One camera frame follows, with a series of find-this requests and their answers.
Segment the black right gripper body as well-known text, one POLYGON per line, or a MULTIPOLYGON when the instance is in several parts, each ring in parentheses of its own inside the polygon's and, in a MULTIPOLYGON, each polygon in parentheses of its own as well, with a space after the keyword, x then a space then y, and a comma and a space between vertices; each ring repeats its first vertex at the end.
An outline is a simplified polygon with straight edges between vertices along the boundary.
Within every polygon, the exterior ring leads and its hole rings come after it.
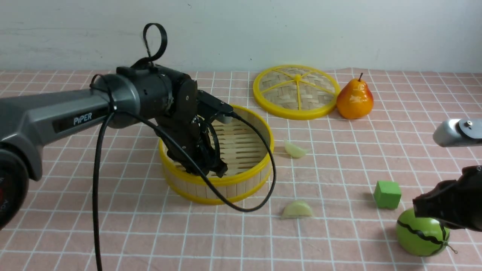
POLYGON ((430 192, 413 199, 415 217, 438 220, 449 229, 482 230, 482 170, 462 169, 457 180, 439 182, 430 192))

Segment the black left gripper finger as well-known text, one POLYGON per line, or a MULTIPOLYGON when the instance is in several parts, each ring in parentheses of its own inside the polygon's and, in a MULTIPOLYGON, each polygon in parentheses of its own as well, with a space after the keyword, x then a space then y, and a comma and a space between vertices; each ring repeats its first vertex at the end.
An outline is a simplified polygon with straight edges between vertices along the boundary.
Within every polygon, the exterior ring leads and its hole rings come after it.
POLYGON ((219 156, 209 156, 205 162, 205 175, 214 174, 222 178, 228 170, 227 164, 219 156))

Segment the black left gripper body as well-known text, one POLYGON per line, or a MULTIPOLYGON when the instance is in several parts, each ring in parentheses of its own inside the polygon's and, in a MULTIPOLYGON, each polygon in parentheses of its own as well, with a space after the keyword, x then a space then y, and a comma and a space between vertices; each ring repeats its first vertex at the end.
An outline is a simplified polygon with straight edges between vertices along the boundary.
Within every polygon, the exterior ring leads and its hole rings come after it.
POLYGON ((211 145, 207 124, 197 114, 197 91, 197 83, 193 79, 181 79, 173 87, 174 103, 155 121, 208 175, 217 171, 219 157, 211 145))

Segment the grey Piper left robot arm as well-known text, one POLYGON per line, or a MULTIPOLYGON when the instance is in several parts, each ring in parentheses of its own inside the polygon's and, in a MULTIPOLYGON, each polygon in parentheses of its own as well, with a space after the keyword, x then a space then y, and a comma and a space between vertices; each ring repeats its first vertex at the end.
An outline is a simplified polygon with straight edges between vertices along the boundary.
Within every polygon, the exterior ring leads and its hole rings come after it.
POLYGON ((109 127, 122 129, 155 119, 159 137, 171 160, 190 174, 196 169, 182 148, 205 174, 222 177, 227 164, 211 146, 207 124, 221 112, 221 101, 198 90, 185 73, 154 65, 118 67, 100 76, 89 89, 7 97, 1 99, 1 227, 17 214, 29 190, 29 181, 43 176, 43 148, 55 141, 101 124, 116 113, 109 127))

